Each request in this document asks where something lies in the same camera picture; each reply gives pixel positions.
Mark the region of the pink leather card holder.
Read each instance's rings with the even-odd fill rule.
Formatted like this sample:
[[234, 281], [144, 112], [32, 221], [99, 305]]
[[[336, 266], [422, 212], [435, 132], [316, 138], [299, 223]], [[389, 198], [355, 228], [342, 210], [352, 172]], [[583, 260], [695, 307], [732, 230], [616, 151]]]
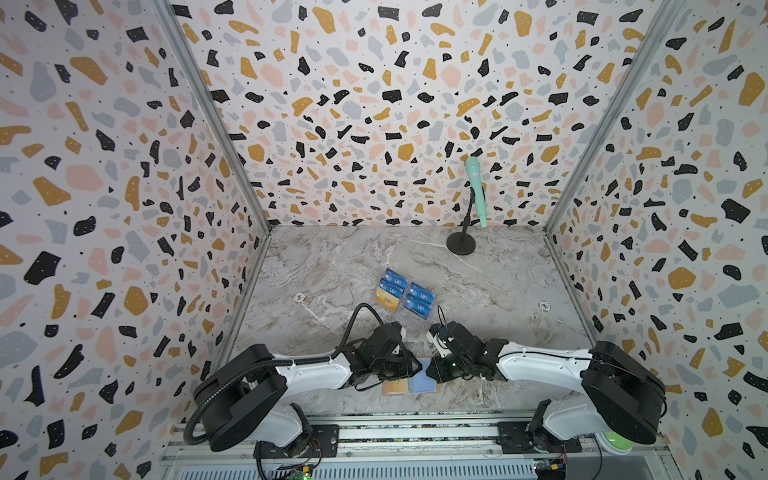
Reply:
[[440, 386], [434, 379], [428, 377], [426, 374], [426, 369], [429, 367], [431, 361], [427, 358], [421, 358], [419, 362], [422, 365], [422, 370], [415, 376], [407, 378], [409, 381], [409, 393], [406, 395], [439, 393]]

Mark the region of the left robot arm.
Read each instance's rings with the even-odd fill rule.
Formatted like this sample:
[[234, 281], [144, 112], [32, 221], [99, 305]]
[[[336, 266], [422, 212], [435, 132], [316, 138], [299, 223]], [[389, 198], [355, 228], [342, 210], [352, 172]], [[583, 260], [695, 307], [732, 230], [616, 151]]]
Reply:
[[423, 365], [406, 348], [403, 332], [397, 322], [384, 323], [367, 338], [344, 335], [331, 353], [315, 356], [274, 355], [263, 344], [247, 348], [194, 390], [184, 442], [221, 452], [254, 439], [301, 451], [312, 425], [293, 398], [415, 376]]

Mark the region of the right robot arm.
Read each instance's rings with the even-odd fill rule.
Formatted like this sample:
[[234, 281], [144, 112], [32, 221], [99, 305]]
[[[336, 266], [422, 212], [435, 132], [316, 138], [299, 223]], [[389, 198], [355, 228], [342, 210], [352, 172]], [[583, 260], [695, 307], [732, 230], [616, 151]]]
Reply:
[[590, 349], [541, 349], [498, 338], [482, 341], [458, 322], [434, 324], [426, 337], [438, 351], [427, 369], [437, 383], [472, 377], [573, 392], [566, 400], [538, 404], [524, 429], [527, 448], [563, 453], [569, 441], [592, 435], [603, 450], [620, 453], [622, 441], [656, 441], [666, 412], [665, 385], [611, 342]]

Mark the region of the clear acrylic card stand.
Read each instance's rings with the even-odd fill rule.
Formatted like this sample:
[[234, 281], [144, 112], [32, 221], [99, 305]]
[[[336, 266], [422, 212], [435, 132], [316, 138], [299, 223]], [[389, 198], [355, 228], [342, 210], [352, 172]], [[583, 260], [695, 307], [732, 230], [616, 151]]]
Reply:
[[386, 269], [380, 276], [374, 301], [413, 337], [423, 336], [429, 330], [437, 307], [434, 293], [392, 269]]

